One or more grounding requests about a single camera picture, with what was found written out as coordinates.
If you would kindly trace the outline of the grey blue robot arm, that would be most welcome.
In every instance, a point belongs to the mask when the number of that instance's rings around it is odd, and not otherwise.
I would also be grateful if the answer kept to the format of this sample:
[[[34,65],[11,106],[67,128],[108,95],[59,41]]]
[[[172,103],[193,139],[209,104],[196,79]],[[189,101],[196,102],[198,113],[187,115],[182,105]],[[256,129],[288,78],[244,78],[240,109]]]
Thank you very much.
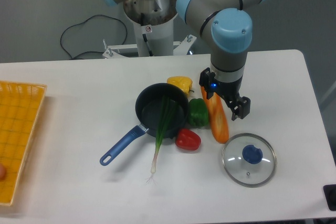
[[[253,23],[245,12],[265,0],[104,0],[123,5],[133,23],[139,56],[173,53],[173,21],[180,17],[211,49],[211,65],[201,72],[207,98],[220,96],[233,119],[250,112],[250,99],[239,95]]]

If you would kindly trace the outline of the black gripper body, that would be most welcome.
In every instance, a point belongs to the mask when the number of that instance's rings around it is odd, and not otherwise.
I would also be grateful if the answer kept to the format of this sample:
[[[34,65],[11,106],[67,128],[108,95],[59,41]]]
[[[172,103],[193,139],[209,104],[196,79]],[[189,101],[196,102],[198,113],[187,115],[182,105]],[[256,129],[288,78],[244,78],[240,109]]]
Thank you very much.
[[[237,105],[239,89],[241,86],[242,77],[234,82],[220,82],[217,79],[213,80],[214,92],[220,96],[229,108],[234,108]]]

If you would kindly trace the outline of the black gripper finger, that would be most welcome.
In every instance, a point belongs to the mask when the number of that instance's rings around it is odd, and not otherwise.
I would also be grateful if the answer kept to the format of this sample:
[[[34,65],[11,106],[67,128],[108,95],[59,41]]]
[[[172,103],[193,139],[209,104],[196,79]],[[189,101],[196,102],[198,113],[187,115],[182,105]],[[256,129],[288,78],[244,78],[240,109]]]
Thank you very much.
[[[237,96],[230,104],[232,121],[244,119],[250,113],[250,98]]]
[[[204,88],[207,100],[212,98],[215,91],[214,77],[215,73],[211,72],[210,68],[206,68],[200,73],[199,84]]]

